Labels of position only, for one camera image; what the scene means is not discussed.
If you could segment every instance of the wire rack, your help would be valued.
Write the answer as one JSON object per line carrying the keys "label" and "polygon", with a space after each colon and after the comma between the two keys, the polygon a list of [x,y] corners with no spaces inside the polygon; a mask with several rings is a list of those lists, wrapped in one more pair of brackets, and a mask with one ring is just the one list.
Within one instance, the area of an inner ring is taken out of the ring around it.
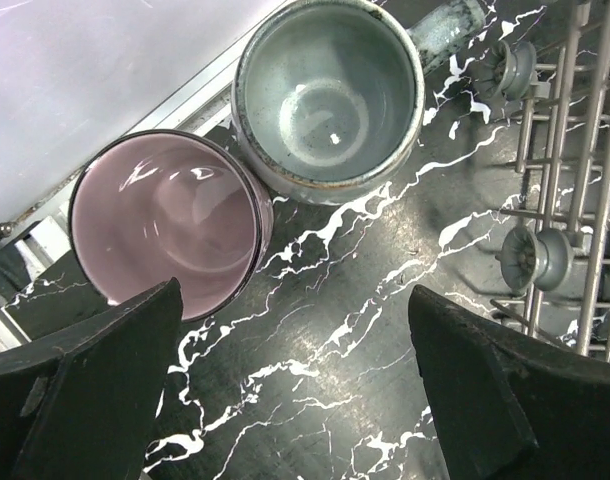
{"label": "wire rack", "polygon": [[[560,341],[556,342],[557,338],[539,328],[543,306],[554,304],[548,300],[547,292],[558,288],[573,264],[586,264],[582,298],[557,306],[579,312],[578,333],[572,348],[581,355],[590,352],[596,355],[595,352],[600,351],[598,356],[610,362],[610,300],[601,298],[604,271],[606,267],[610,268],[610,257],[606,255],[610,233],[610,0],[601,2],[604,15],[598,22],[590,22],[597,1],[594,5],[592,1],[572,0],[570,3],[567,38],[538,51],[523,43],[512,52],[498,55],[497,63],[491,65],[495,68],[498,90],[506,98],[522,99],[522,109],[516,116],[521,121],[516,161],[508,165],[517,173],[541,173],[537,208],[501,210],[524,222],[531,220],[534,226],[529,227],[529,232],[527,227],[510,232],[499,258],[502,268],[507,267],[507,271],[513,268],[515,274],[519,272],[514,284],[523,287],[524,296],[497,298],[492,304],[502,314],[518,321],[527,335],[560,344]],[[592,31],[598,31],[600,36],[595,63],[580,65],[579,43]],[[556,63],[538,63],[556,55]],[[578,86],[583,83],[577,81],[581,76],[591,78],[589,87]],[[538,80],[543,77],[549,77],[548,81]],[[584,114],[572,115],[571,105],[582,97],[586,97]],[[533,158],[530,145],[539,122],[547,127],[545,153],[542,158]],[[565,144],[568,130],[574,125],[582,127],[574,133],[577,138],[582,136],[581,147],[570,155]],[[606,137],[599,150],[601,126],[609,126],[609,129],[604,133]],[[569,172],[567,175],[575,178],[566,213],[557,209],[562,172]],[[586,205],[590,181],[598,192],[593,212],[589,212]],[[552,235],[553,229],[560,235]],[[590,245],[588,254],[580,253],[584,242]],[[508,282],[505,270],[503,276]],[[592,342],[597,312],[603,312],[603,318],[608,322],[607,340],[598,346]]]}

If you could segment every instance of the black object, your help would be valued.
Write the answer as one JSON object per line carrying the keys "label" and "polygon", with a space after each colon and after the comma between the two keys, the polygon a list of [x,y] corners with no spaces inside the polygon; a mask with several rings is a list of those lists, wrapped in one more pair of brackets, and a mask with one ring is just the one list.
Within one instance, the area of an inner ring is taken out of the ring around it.
{"label": "black object", "polygon": [[0,479],[137,479],[181,314],[174,279],[0,354]]}
{"label": "black object", "polygon": [[409,323],[451,480],[610,479],[610,364],[424,287]]}

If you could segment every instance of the gray ceramic mug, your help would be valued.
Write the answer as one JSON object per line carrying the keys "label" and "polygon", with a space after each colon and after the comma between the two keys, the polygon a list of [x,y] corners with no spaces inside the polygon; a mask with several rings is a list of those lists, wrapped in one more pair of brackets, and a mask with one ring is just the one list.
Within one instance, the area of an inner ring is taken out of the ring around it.
{"label": "gray ceramic mug", "polygon": [[277,192],[338,205],[390,179],[418,138],[424,75],[484,25],[452,0],[410,30],[367,0],[297,0],[245,48],[232,111],[248,163]]}

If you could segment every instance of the mug handle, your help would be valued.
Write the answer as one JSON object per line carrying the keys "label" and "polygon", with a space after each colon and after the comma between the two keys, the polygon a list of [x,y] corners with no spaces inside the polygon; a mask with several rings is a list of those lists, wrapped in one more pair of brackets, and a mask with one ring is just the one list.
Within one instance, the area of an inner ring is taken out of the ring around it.
{"label": "mug handle", "polygon": [[407,30],[427,75],[458,52],[485,25],[478,0],[450,0]]}

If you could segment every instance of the black marble countertop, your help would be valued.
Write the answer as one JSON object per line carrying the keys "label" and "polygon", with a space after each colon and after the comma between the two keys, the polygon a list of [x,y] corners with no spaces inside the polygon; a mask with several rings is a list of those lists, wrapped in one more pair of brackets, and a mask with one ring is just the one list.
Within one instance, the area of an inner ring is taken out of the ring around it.
{"label": "black marble countertop", "polygon": [[[467,67],[500,38],[543,46],[567,22],[564,1],[485,1],[485,30],[427,78],[424,127],[395,180],[340,208],[276,196],[247,289],[183,327],[145,461],[154,480],[448,478],[407,301],[422,283],[489,316],[507,293],[494,253],[513,226],[498,210],[533,193],[498,167],[514,160],[519,126],[490,118]],[[438,3],[383,2],[405,26]],[[207,137],[240,156],[229,121]],[[32,338],[108,308],[71,252],[9,300]]]}

